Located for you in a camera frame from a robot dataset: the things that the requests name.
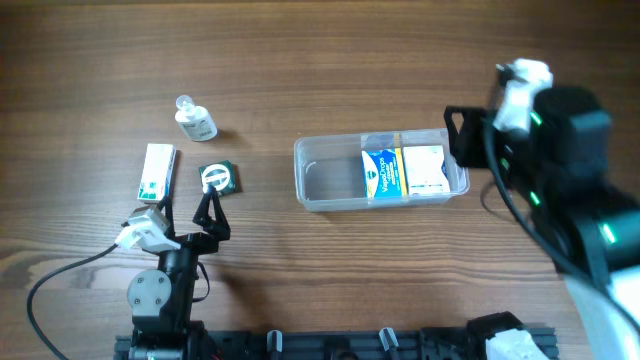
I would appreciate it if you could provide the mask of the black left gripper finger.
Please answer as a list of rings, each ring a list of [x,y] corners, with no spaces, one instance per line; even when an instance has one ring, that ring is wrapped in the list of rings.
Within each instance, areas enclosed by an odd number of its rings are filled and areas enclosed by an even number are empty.
[[[213,185],[206,185],[192,222],[217,240],[230,239],[231,228],[222,210],[218,191]]]
[[[168,221],[168,227],[165,231],[166,236],[174,236],[175,235],[175,227],[174,227],[174,219],[173,219],[173,209],[172,209],[172,200],[168,195],[165,195],[157,204],[156,208],[163,213],[164,217]]]

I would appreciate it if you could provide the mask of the white green Panadol box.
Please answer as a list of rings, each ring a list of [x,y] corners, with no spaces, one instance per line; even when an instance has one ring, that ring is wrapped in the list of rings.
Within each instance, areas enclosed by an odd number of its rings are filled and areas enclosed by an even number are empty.
[[[137,192],[143,203],[158,203],[171,193],[176,148],[171,144],[149,143]]]

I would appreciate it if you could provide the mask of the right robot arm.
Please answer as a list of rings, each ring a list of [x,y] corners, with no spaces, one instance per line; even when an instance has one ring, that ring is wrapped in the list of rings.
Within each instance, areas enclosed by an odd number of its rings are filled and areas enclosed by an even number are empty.
[[[564,277],[595,357],[639,356],[639,202],[606,177],[612,120],[586,88],[538,91],[528,130],[496,110],[448,106],[462,167],[487,169],[505,205]]]

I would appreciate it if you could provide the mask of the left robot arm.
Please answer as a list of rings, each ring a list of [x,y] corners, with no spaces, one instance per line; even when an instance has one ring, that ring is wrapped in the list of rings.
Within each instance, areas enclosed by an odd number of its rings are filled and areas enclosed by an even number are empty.
[[[155,269],[137,274],[127,290],[132,310],[133,333],[118,337],[116,359],[221,359],[223,352],[204,323],[191,318],[195,283],[206,276],[199,257],[216,253],[219,243],[230,238],[230,226],[213,191],[201,199],[193,222],[197,233],[175,234],[171,199],[137,208],[123,225],[116,244],[135,245],[156,255]]]

